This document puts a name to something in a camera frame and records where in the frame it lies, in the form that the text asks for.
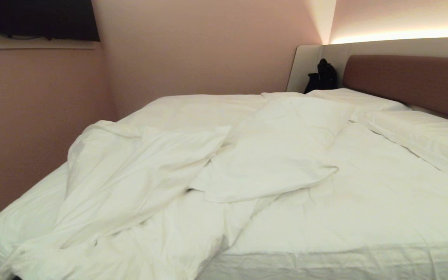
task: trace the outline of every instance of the wall-mounted tv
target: wall-mounted tv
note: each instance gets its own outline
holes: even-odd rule
[[[0,0],[0,34],[100,41],[91,0]]]

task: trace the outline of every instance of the brown upholstered headboard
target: brown upholstered headboard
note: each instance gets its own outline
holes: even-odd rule
[[[448,58],[352,55],[343,85],[448,115]]]

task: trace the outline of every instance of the pillow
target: pillow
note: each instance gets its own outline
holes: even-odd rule
[[[190,184],[212,202],[314,186],[338,168],[325,155],[354,109],[317,98],[273,99],[241,122]]]
[[[411,110],[372,112],[360,122],[448,174],[448,119]]]
[[[410,110],[407,106],[397,101],[350,89],[314,90],[307,95],[354,106],[355,110],[350,117],[350,120],[353,122],[357,122],[360,116],[369,112],[381,110]]]

